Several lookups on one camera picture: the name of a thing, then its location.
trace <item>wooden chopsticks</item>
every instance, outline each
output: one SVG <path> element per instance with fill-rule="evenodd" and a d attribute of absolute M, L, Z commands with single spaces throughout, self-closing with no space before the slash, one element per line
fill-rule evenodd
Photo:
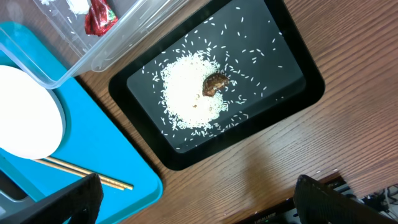
<path fill-rule="evenodd" d="M 64 172 L 68 172 L 70 174 L 78 175 L 80 177 L 85 177 L 86 175 L 93 173 L 90 170 L 86 170 L 84 168 L 69 164 L 67 162 L 63 162 L 63 161 L 61 161 L 59 159 L 55 159 L 55 158 L 52 158 L 52 157 L 46 157 L 45 160 L 43 160 L 43 159 L 34 159 L 33 161 L 36 161 L 38 163 L 41 163 L 41 164 L 49 166 L 49 167 L 53 167 L 53 168 L 58 169 L 58 170 L 62 170 Z M 104 185 L 107 185 L 107 186 L 110 186 L 110 187 L 114 187 L 115 189 L 119 189 L 119 190 L 124 190 L 124 189 L 132 190 L 133 189 L 132 185 L 125 184 L 123 182 L 120 182 L 118 180 L 114 180 L 112 178 L 109 178 L 109 177 L 106 177 L 106 176 L 103 176 L 103 175 L 100 175 L 100 174 L 98 174 L 98 175 L 99 175 L 99 178 L 101 179 L 101 183 L 104 184 Z"/>

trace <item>blue cutting board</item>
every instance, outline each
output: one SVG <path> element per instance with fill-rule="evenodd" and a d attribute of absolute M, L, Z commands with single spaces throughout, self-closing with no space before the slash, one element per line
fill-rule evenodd
<path fill-rule="evenodd" d="M 53 77 L 66 72 L 29 29 L 13 22 L 0 24 L 0 65 L 34 70 L 35 64 Z M 67 128 L 52 156 L 134 186 L 122 191 L 103 185 L 97 223 L 119 222 L 158 201 L 163 191 L 159 177 L 77 81 L 71 78 L 54 92 L 63 106 Z M 35 201 L 79 179 L 3 149 L 0 169 Z"/>

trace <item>rice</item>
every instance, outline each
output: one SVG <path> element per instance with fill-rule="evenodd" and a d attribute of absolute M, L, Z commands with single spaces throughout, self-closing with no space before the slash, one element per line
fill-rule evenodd
<path fill-rule="evenodd" d="M 218 72 L 220 64 L 204 60 L 204 53 L 183 56 L 169 63 L 161 71 L 164 81 L 163 97 L 167 105 L 169 119 L 180 129 L 211 128 L 210 121 L 218 118 L 221 111 L 228 110 L 223 95 L 202 95 L 203 82 L 211 74 Z"/>

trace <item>red wrapper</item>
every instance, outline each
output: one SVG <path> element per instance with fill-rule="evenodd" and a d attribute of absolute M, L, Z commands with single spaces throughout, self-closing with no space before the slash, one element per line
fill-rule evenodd
<path fill-rule="evenodd" d="M 91 7 L 85 17 L 86 34 L 101 37 L 118 21 L 106 0 L 91 0 Z"/>

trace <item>wooden table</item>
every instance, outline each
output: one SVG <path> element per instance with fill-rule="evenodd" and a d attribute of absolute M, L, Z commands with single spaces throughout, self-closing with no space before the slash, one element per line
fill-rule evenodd
<path fill-rule="evenodd" d="M 291 197 L 296 178 L 339 172 L 357 195 L 398 182 L 398 2 L 288 0 L 326 92 L 301 111 L 183 171 L 166 169 L 108 93 L 108 82 L 207 0 L 191 0 L 103 73 L 80 76 L 164 183 L 163 197 L 125 223 L 232 223 Z M 2 1 L 69 67 L 78 58 L 34 3 Z M 20 9 L 29 13 L 9 14 Z"/>

